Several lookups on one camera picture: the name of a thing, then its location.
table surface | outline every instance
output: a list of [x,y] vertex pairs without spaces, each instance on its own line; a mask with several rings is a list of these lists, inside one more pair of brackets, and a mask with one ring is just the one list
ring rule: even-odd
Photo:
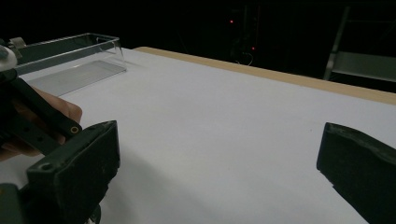
[[[316,168],[326,122],[396,146],[396,96],[160,49],[61,97],[83,128],[119,126],[121,166],[101,223],[366,223]],[[37,157],[0,163],[26,183]]]

white tabletop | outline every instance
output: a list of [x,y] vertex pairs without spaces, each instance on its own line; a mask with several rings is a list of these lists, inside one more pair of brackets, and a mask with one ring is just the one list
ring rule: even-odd
[[[396,105],[123,49],[127,72],[62,95],[116,120],[103,224],[366,223],[316,168],[326,122],[396,147]],[[40,157],[0,163],[26,183]]]

black plastic part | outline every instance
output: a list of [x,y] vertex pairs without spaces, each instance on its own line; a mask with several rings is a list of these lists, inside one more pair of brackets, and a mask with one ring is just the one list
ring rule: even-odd
[[81,126],[69,119],[60,111],[54,109],[35,90],[32,89],[23,79],[16,78],[8,82],[9,91],[13,91],[15,96],[23,101],[32,111],[46,122],[51,129],[63,135],[66,139],[78,134]]
[[15,69],[10,69],[7,71],[0,72],[0,84],[15,80],[18,77],[17,71]]
[[100,205],[98,204],[96,206],[96,209],[93,211],[92,215],[90,216],[90,220],[93,223],[100,223],[100,218],[102,217],[102,210],[100,208]]
[[[27,170],[29,191],[40,202],[56,204],[53,207],[59,208],[56,213],[61,220],[53,223],[83,224],[92,215],[100,220],[100,212],[95,210],[119,167],[117,122],[102,122],[83,130],[32,165]],[[47,211],[29,214],[43,217]]]
[[326,123],[317,168],[371,224],[396,223],[396,150],[346,126]]
[[38,149],[43,155],[49,155],[60,146],[56,140],[20,115],[8,119],[4,127],[9,133],[19,137],[30,147]]
[[7,129],[9,120],[17,114],[14,105],[4,94],[4,90],[0,89],[0,146],[8,141],[13,135]]
[[29,185],[20,189],[20,195],[23,212],[29,224],[64,224],[61,210],[56,202],[35,194]]
[[0,223],[28,224],[16,185],[0,184]]

dark background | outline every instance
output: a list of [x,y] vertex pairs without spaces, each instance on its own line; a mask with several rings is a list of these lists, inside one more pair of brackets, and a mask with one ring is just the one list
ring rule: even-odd
[[[29,45],[114,35],[127,49],[166,49],[322,79],[346,7],[339,50],[396,57],[394,1],[17,0],[1,6],[0,37],[20,36]],[[396,92],[394,83],[370,78],[332,81]]]

transparent plastic container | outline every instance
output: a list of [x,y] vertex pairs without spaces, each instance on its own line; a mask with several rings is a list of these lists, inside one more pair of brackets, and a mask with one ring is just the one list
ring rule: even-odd
[[86,33],[18,49],[15,69],[28,84],[56,96],[126,71],[120,39]]

